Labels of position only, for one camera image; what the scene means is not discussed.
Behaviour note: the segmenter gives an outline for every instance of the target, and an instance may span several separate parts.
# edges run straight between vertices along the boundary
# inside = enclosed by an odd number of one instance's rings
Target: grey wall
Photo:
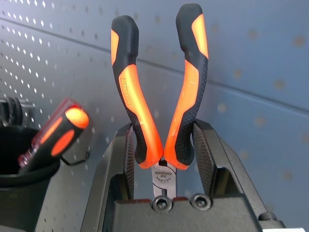
[[[47,192],[37,232],[79,231],[93,174],[116,130],[128,122],[110,62],[111,21],[140,29],[140,82],[162,141],[183,80],[175,17],[190,0],[1,0],[0,95],[35,103],[39,128],[64,97],[85,106],[89,130],[66,154]],[[201,1],[209,79],[198,117],[239,154],[267,207],[287,226],[309,230],[309,2]],[[179,194],[201,191],[197,168],[179,172]],[[136,170],[136,196],[151,197],[149,170]]]

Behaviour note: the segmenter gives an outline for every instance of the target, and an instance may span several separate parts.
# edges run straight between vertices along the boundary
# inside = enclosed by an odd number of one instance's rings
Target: black clamp
[[[0,101],[0,126],[21,126],[23,123],[23,110],[16,97],[6,97]]]

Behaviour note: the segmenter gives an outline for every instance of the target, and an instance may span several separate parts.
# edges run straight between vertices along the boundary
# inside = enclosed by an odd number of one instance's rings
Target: plier handle
[[[185,170],[192,163],[194,150],[190,141],[193,124],[206,86],[208,47],[204,15],[198,4],[186,4],[176,17],[180,47],[185,56],[183,87],[163,150],[159,133],[139,84],[136,57],[139,29],[130,16],[112,21],[112,68],[121,100],[137,137],[135,160],[149,168],[165,160]]]

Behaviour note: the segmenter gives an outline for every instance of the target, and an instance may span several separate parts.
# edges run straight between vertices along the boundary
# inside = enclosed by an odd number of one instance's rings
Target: screwdriver
[[[65,99],[32,139],[31,148],[18,157],[19,173],[31,172],[59,160],[88,124],[89,117],[79,104]]]

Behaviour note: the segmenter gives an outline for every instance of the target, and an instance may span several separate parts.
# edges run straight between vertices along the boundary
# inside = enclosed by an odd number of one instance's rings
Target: screw
[[[165,201],[165,199],[160,199],[159,201],[157,201],[156,205],[160,210],[164,210],[167,208],[168,203]]]
[[[153,209],[157,213],[167,213],[172,209],[172,201],[167,196],[158,196],[153,201]]]
[[[196,194],[191,198],[191,205],[200,211],[206,211],[211,207],[211,200],[205,194]]]

